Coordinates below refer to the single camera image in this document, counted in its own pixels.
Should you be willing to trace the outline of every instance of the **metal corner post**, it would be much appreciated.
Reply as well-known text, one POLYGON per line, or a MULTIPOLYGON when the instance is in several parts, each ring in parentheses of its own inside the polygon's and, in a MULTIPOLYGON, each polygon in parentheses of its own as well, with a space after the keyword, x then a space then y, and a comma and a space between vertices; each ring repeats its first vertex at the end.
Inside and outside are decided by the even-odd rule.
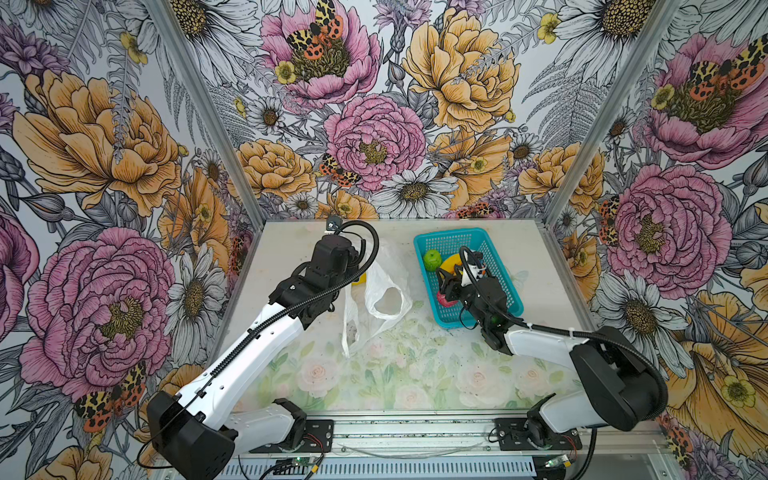
POLYGON ((174 62, 174 68, 177 70, 179 79, 187 87, 187 90, 200 110, 202 118, 210 132, 210 137, 214 141, 214 146, 221 155, 224 166, 232 177, 235 188, 240 192, 240 198, 243 206, 248 213, 256 228, 261 231, 264 228, 264 215, 259 208, 255 196, 251 194, 250 185, 245 178, 243 169, 235 157, 232 141, 224 128, 224 124, 219 118, 219 113, 214 106, 214 100, 211 98, 208 88, 203 79, 203 74, 195 67, 194 61, 184 33, 181 31, 174 10, 168 0, 152 0, 144 3, 147 6, 157 31, 165 44, 168 54, 174 62))
POLYGON ((579 180, 584 175, 584 172, 587 171, 592 158, 598 152, 605 132, 610 129, 614 121, 616 106, 620 105, 627 97, 632 84, 640 77, 648 56, 658 48, 662 34, 669 28, 681 3, 680 0, 658 0, 650 11, 648 20, 645 22, 643 31, 638 36, 629 58, 624 63, 624 67, 618 72, 616 81, 611 86, 608 96, 600 106, 592 127, 587 132, 587 137, 581 142, 581 148, 576 154, 576 159, 571 169, 565 175, 563 184, 560 186, 554 200, 549 204, 549 208, 544 216, 545 225, 550 226, 553 224, 554 220, 562 212, 565 204, 568 203, 571 195, 576 191, 579 180))

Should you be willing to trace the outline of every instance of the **floral tablecloth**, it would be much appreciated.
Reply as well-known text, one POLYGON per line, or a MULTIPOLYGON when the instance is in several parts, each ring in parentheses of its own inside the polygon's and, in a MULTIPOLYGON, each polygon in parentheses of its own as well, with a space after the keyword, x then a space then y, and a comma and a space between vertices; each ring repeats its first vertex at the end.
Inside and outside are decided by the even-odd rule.
POLYGON ((236 410, 283 397, 307 412, 525 409, 580 385, 575 372, 554 363, 491 350, 479 329, 443 329, 420 300, 347 359, 339 311, 319 317, 286 347, 236 410))

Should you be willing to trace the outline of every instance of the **white plastic bag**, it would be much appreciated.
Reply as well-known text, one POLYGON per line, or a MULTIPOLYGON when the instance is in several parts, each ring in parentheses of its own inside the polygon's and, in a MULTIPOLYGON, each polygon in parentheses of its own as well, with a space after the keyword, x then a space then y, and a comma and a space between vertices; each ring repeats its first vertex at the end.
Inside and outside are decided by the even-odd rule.
POLYGON ((391 329, 406 315, 413 305, 408 291, 404 259, 387 242, 380 241, 376 260, 366 272, 366 282, 361 286, 344 287, 342 349, 346 358, 358 352, 374 336, 391 329), (396 309, 399 300, 399 311, 379 312, 376 304, 382 298, 381 310, 396 309))

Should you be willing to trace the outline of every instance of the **green fruit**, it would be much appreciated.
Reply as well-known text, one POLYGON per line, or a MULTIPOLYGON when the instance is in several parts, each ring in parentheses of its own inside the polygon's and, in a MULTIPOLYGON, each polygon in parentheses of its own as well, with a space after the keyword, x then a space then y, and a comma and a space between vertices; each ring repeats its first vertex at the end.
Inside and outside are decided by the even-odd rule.
POLYGON ((424 268, 426 268, 428 272, 434 272, 441 264, 442 257, 440 256, 440 252, 437 250, 427 250, 427 253, 424 254, 424 268))

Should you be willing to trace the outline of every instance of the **yellow object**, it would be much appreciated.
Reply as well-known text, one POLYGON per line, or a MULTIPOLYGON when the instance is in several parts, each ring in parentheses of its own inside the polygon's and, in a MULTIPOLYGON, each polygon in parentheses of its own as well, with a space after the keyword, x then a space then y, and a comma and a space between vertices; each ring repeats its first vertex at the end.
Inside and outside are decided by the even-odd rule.
POLYGON ((440 268, 448 273, 453 273, 453 267, 456 265, 462 265, 462 258, 458 255, 458 253, 454 253, 450 257, 446 258, 440 268))

